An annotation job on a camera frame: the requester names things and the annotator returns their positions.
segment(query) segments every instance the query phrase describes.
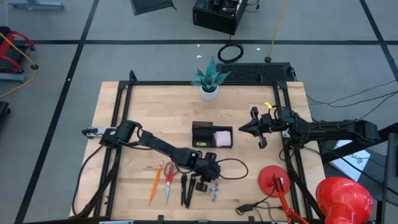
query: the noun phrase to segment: scissors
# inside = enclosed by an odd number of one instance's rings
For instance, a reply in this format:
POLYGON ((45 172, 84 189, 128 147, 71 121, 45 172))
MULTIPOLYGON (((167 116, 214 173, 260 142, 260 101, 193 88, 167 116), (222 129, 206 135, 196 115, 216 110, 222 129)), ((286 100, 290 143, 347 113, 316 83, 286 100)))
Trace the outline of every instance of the scissors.
POLYGON ((173 176, 177 174, 178 170, 173 162, 166 163, 164 167, 164 175, 166 176, 166 204, 169 201, 170 184, 172 183, 173 176))

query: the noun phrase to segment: wooden tabletop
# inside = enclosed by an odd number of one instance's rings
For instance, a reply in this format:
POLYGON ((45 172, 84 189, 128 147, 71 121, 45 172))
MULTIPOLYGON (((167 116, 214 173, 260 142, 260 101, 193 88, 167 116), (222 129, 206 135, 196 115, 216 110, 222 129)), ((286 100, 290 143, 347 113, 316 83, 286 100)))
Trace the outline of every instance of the wooden tabletop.
MULTIPOLYGON (((102 84, 93 126, 109 127, 117 87, 117 82, 102 84)), ((302 118, 311 121, 303 83, 288 83, 288 87, 292 109, 302 118)), ((180 174, 174 177, 171 184, 168 205, 165 204, 165 177, 162 174, 155 199, 151 205, 148 205, 157 167, 161 160, 166 163, 170 159, 155 151, 140 151, 124 147, 111 218, 156 220, 158 215, 164 215, 165 220, 238 221, 248 220, 248 216, 254 216, 256 220, 259 220, 255 211, 240 216, 236 214, 235 208, 245 203, 257 202, 266 196, 257 183, 261 169, 269 165, 286 168, 285 162, 278 157, 282 149, 281 137, 280 133, 265 134, 268 145, 265 149, 259 149, 258 139, 248 133, 238 131, 238 128, 251 120, 249 112, 253 106, 259 108, 260 114, 266 113, 268 110, 264 105, 266 101, 275 104, 271 86, 220 86, 219 95, 214 101, 203 100, 199 88, 195 86, 133 86, 127 119, 141 123, 145 130, 176 147, 191 147, 192 121, 211 121, 217 126, 232 126, 234 141, 232 149, 195 149, 201 150, 203 154, 215 152, 217 159, 241 159, 247 164, 249 175, 242 180, 218 179, 220 190, 216 202, 211 201, 208 192, 202 193, 195 190, 190 209, 185 209, 180 206, 180 174)), ((124 103, 121 104, 118 122, 121 119, 124 103)), ((98 148, 98 142, 98 138, 88 140, 84 160, 98 148)), ((307 147, 318 150, 315 142, 308 143, 307 147)), ((82 173, 76 198, 77 211, 83 209, 98 188, 104 152, 103 149, 95 155, 82 173)), ((302 160, 308 189, 315 196, 317 185, 325 178, 320 156, 303 149, 302 160)), ((221 174, 225 177, 239 177, 245 173, 244 167, 238 162, 226 161, 220 165, 221 174)), ((297 190, 300 211, 305 216, 302 194, 298 188, 297 190)), ((286 199, 292 206, 290 192, 286 194, 286 199)), ((270 198, 267 201, 271 206, 280 205, 278 198, 270 198)), ((105 205, 101 206, 101 214, 104 214, 105 207, 105 205)), ((271 220, 268 210, 259 209, 259 211, 263 220, 271 220)), ((286 220, 282 210, 272 209, 271 214, 275 220, 286 220)))

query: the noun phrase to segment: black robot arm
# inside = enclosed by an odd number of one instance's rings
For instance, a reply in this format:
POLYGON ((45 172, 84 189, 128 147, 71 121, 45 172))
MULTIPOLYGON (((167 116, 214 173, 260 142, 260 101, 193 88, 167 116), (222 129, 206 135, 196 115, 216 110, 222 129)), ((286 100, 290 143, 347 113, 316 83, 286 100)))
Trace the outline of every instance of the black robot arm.
POLYGON ((284 132, 284 137, 289 138, 292 147, 303 148, 310 141, 326 140, 352 140, 361 143, 372 143, 379 139, 377 126, 364 120, 344 120, 344 121, 319 121, 306 122, 296 112, 289 108, 277 108, 280 110, 280 117, 274 118, 270 112, 262 114, 258 118, 258 109, 253 107, 251 110, 252 120, 240 127, 240 131, 259 137, 259 147, 267 146, 267 141, 263 133, 275 131, 284 132))
POLYGON ((221 167, 216 162, 217 155, 215 153, 207 152, 203 158, 201 151, 195 151, 186 147, 174 147, 155 137, 152 133, 143 130, 141 124, 134 121, 123 121, 119 127, 107 129, 99 144, 111 148, 126 146, 133 149, 155 150, 162 153, 171 158, 172 162, 177 165, 177 168, 187 169, 194 172, 193 176, 200 177, 200 182, 197 183, 195 188, 202 192, 206 192, 207 190, 207 185, 204 182, 210 182, 220 177, 221 167), (135 131, 138 141, 129 142, 135 131))

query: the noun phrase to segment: pencil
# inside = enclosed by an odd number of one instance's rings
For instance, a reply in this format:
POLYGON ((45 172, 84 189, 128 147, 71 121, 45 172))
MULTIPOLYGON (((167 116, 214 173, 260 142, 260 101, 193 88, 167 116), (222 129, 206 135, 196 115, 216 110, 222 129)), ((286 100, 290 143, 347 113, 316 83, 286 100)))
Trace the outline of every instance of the pencil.
POLYGON ((149 199, 149 204, 148 205, 150 205, 150 202, 155 197, 157 183, 159 183, 159 177, 160 177, 160 173, 162 172, 162 167, 163 167, 163 161, 159 164, 159 167, 157 168, 156 178, 155 178, 154 186, 152 188, 152 193, 150 193, 150 199, 149 199))

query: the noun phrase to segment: black keyboard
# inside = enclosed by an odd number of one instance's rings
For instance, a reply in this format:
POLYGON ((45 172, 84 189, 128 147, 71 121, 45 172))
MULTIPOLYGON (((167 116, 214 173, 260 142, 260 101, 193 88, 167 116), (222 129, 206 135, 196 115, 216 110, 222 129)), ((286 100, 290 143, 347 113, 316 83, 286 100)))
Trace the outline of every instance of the black keyboard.
POLYGON ((295 80, 290 63, 219 63, 217 71, 231 72, 227 82, 276 82, 295 80))

